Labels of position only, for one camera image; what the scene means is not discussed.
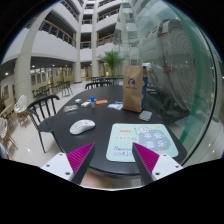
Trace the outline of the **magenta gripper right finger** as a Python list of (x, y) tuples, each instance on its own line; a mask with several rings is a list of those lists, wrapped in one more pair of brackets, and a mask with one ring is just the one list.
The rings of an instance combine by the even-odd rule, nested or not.
[(147, 185), (152, 183), (152, 171), (159, 159), (159, 155), (138, 143), (132, 145), (132, 154), (139, 169), (143, 184)]

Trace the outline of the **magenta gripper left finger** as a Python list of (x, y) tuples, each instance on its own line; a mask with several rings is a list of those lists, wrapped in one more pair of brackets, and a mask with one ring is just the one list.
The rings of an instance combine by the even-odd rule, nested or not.
[(90, 143), (67, 154), (67, 159), (74, 173), (73, 182), (75, 184), (81, 184), (94, 153), (95, 143)]

